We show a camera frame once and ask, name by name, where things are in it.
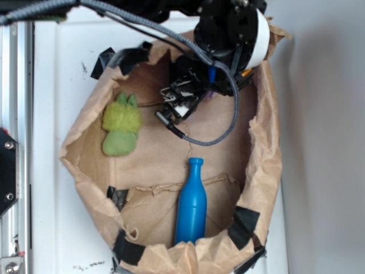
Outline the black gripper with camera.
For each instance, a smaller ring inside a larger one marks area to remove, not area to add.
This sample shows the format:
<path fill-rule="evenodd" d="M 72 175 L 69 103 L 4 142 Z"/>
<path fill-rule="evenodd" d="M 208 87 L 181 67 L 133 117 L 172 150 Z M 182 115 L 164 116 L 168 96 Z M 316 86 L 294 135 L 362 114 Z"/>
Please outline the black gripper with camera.
<path fill-rule="evenodd" d="M 211 98 L 215 93 L 233 96 L 224 72 L 185 55 L 170 64 L 169 72 L 169 86 L 160 90 L 164 110 L 155 113 L 164 125 L 186 120 L 203 99 Z"/>

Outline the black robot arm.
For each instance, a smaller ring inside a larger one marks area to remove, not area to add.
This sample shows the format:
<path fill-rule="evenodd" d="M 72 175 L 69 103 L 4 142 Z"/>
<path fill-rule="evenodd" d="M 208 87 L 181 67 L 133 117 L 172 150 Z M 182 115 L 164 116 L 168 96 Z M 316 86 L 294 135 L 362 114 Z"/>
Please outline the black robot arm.
<path fill-rule="evenodd" d="M 169 87 L 162 90 L 164 110 L 156 113 L 168 128 L 186 119 L 211 91 L 238 98 L 269 45 L 265 1 L 2 1 L 1 25 L 62 21 L 75 6 L 139 32 L 150 28 L 163 33 L 176 49 L 186 46 L 182 68 L 175 69 Z M 192 42 L 163 26 L 173 11 L 199 18 Z"/>

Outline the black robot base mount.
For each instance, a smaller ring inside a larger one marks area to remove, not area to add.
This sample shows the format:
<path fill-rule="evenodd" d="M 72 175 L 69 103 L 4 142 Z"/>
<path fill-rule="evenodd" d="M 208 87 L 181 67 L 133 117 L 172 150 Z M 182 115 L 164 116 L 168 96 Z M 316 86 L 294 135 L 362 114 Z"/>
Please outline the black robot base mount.
<path fill-rule="evenodd" d="M 1 217 L 18 201 L 18 143 L 1 129 Z"/>

